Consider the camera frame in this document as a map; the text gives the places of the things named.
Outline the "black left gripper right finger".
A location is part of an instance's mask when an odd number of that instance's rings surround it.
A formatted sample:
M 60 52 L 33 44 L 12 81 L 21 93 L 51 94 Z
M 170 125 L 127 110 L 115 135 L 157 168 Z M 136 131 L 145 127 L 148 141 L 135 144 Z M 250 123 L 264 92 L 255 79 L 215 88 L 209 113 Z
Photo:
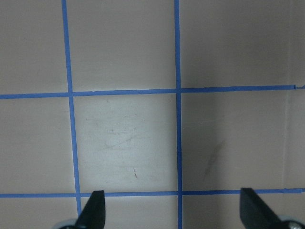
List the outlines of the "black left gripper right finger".
M 246 229 L 285 229 L 286 223 L 269 208 L 252 188 L 241 188 L 239 215 Z

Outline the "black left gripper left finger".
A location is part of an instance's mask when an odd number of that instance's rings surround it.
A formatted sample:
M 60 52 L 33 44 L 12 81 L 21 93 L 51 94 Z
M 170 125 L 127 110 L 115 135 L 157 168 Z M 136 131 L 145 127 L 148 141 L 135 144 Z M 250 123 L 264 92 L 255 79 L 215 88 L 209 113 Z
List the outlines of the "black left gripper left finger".
M 105 226 L 104 191 L 93 191 L 74 227 L 76 229 L 103 229 Z

